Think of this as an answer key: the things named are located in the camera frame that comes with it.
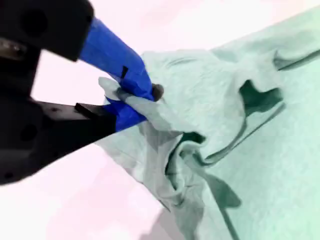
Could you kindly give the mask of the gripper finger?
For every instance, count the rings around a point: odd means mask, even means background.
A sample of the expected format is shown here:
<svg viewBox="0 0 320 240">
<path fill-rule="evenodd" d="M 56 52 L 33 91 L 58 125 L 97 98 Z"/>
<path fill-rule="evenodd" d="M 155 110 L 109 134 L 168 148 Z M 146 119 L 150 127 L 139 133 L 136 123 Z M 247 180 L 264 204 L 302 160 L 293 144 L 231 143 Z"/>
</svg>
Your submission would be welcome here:
<svg viewBox="0 0 320 240">
<path fill-rule="evenodd" d="M 35 172 L 120 130 L 127 123 L 108 105 L 76 103 L 73 105 L 38 101 L 43 111 L 41 129 L 37 135 L 32 163 Z"/>
<path fill-rule="evenodd" d="M 141 57 L 96 18 L 88 0 L 1 1 L 1 62 L 19 72 L 34 70 L 41 50 L 92 65 L 137 97 L 158 101 L 164 93 Z"/>
</svg>

